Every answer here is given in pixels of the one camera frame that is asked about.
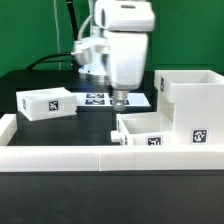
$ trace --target black cable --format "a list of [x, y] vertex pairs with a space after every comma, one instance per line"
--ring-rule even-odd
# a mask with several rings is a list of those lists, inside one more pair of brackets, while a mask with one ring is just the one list
[[67, 3], [68, 12], [69, 12], [69, 15], [70, 15], [73, 37], [74, 37], [74, 40], [77, 40], [78, 26], [77, 26], [77, 22], [76, 22], [76, 18], [75, 18], [75, 10], [74, 10], [74, 7], [73, 7], [73, 0], [65, 0], [65, 1]]
[[51, 54], [45, 57], [42, 57], [40, 59], [38, 59], [37, 61], [35, 61], [34, 63], [28, 65], [25, 70], [32, 70], [33, 67], [35, 67], [37, 64], [40, 64], [40, 62], [44, 62], [47, 59], [51, 59], [51, 58], [57, 58], [57, 57], [64, 57], [64, 56], [71, 56], [70, 52], [65, 52], [65, 53], [58, 53], [58, 54]]
[[31, 71], [36, 65], [38, 64], [44, 64], [44, 63], [60, 63], [60, 62], [72, 62], [71, 60], [55, 60], [55, 61], [39, 61], [33, 67], [29, 68], [29, 71]]

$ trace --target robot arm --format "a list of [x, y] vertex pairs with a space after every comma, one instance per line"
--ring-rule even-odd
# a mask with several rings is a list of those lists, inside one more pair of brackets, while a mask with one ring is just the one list
[[147, 32], [153, 30], [155, 16], [147, 1], [97, 0], [94, 19], [103, 29], [102, 37], [81, 39], [75, 44], [74, 54], [80, 64], [91, 61], [90, 47], [107, 55], [105, 70], [114, 90], [114, 109], [122, 111], [128, 91], [141, 84]]

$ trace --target white cube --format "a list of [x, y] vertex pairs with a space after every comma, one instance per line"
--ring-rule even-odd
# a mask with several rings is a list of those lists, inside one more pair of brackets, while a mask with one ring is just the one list
[[75, 115], [76, 96], [65, 88], [17, 92], [17, 108], [30, 121]]

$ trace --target black tabletop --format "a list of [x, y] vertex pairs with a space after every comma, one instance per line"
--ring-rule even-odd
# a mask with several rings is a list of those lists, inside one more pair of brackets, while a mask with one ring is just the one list
[[[146, 73], [137, 92], [152, 101], [153, 74]], [[77, 114], [30, 122], [17, 112], [16, 92], [65, 87], [71, 92], [108, 92], [111, 87], [81, 80], [73, 71], [12, 71], [0, 79], [0, 113], [16, 113], [18, 130], [10, 146], [112, 145], [110, 132], [116, 129], [112, 107], [78, 107]], [[128, 107], [123, 113], [148, 112], [152, 107]]]

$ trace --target white bin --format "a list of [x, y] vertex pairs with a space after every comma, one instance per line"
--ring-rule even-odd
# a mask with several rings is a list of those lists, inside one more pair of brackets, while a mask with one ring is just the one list
[[157, 112], [118, 115], [122, 128], [112, 141], [116, 134], [128, 145], [224, 144], [224, 77], [209, 70], [157, 70], [155, 87]]
[[18, 111], [30, 121], [76, 114], [76, 96], [65, 88], [17, 92]]

